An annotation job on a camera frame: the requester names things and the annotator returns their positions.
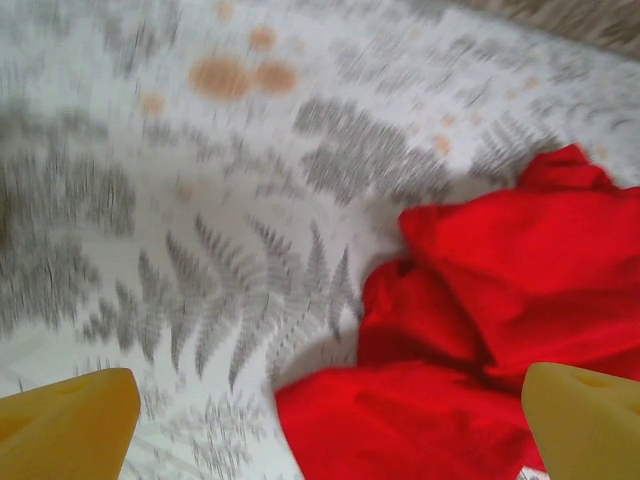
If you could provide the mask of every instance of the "red cloth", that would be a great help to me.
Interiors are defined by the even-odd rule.
[[[412,258],[367,279],[358,366],[276,394],[307,480],[514,480],[544,468],[520,408],[532,362],[640,380],[640,190],[577,146],[400,226]]]

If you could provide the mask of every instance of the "bedsheet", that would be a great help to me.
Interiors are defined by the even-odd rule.
[[[122,479],[299,479],[273,389],[353,361],[397,214],[568,142],[640,183],[638,85],[440,3],[0,0],[0,395],[128,367]]]

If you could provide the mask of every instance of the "yellow object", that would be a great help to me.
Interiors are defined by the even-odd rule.
[[[552,480],[640,479],[640,383],[536,363],[522,407]]]
[[[0,479],[115,480],[140,415],[130,370],[0,399]]]

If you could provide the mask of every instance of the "stain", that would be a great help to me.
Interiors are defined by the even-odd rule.
[[[530,77],[524,83],[524,88],[526,90],[533,90],[534,88],[540,86],[540,79],[538,77]]]
[[[164,110],[166,100],[160,93],[150,93],[142,97],[142,111],[145,115],[160,115]]]
[[[422,35],[422,30],[414,28],[409,32],[409,40],[417,40]]]
[[[449,155],[451,153],[451,140],[446,135],[436,135],[435,138],[436,150],[441,155]]]
[[[596,154],[603,160],[606,160],[609,158],[609,150],[604,145],[598,145],[595,148],[595,150],[596,150]]]
[[[193,198],[194,188],[188,183],[178,183],[176,185],[176,197],[181,203],[190,203]]]
[[[230,55],[216,55],[197,61],[189,72],[194,91],[216,100],[238,100],[251,89],[251,75]]]
[[[295,70],[283,62],[263,62],[255,71],[254,78],[262,90],[274,95],[286,95],[298,84]]]
[[[254,28],[249,36],[249,47],[256,52],[268,52],[276,43],[276,32],[269,27]]]
[[[444,117],[442,117],[442,120],[440,120],[440,122],[445,127],[451,127],[454,123],[456,123],[456,117],[454,117],[453,115],[445,115]]]
[[[296,51],[296,53],[304,53],[306,48],[307,48],[307,45],[304,43],[304,41],[300,40],[299,38],[296,39],[295,42],[293,43],[293,49]]]
[[[235,7],[231,2],[220,2],[218,3],[218,20],[221,22],[228,22],[233,17],[233,12],[235,11]]]
[[[471,125],[478,126],[484,121],[484,118],[482,118],[482,115],[480,115],[479,113],[474,113],[473,115],[471,115],[469,121],[471,122]]]

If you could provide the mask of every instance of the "fern leaf pattern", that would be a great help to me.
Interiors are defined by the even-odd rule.
[[[361,318],[361,305],[351,287],[349,280],[349,250],[345,248],[338,263],[329,290],[329,306],[327,320],[329,328],[336,340],[340,340],[340,320],[345,306],[349,306],[356,318]]]
[[[469,174],[500,187],[509,186],[538,153],[559,148],[557,138],[543,125],[528,127],[509,114],[493,122],[481,139]]]
[[[281,323],[283,312],[281,303],[268,292],[245,298],[240,335],[229,367],[229,386],[232,389],[247,361],[262,345],[271,330]]]
[[[267,285],[283,295],[291,295],[301,280],[300,256],[292,253],[292,242],[278,236],[257,218],[248,219],[249,225],[262,240],[267,257]]]
[[[216,348],[226,340],[237,323],[239,314],[239,299],[233,293],[226,293],[209,303],[196,346],[195,366],[200,378]]]
[[[194,231],[202,253],[180,244],[172,232],[166,249],[173,277],[163,276],[146,251],[138,259],[140,294],[116,282],[116,302],[102,298],[82,333],[88,341],[110,342],[121,350],[137,344],[154,363],[165,329],[170,331],[171,364],[181,369],[187,342],[195,337],[193,365],[199,378],[222,344],[237,331],[228,381],[231,389],[249,361],[267,343],[268,375],[282,369],[313,335],[329,330],[340,339],[345,309],[359,315],[349,278],[348,249],[331,273],[320,228],[309,226],[311,247],[306,263],[293,244],[255,217],[247,226],[262,244],[262,258],[214,231],[198,215]]]

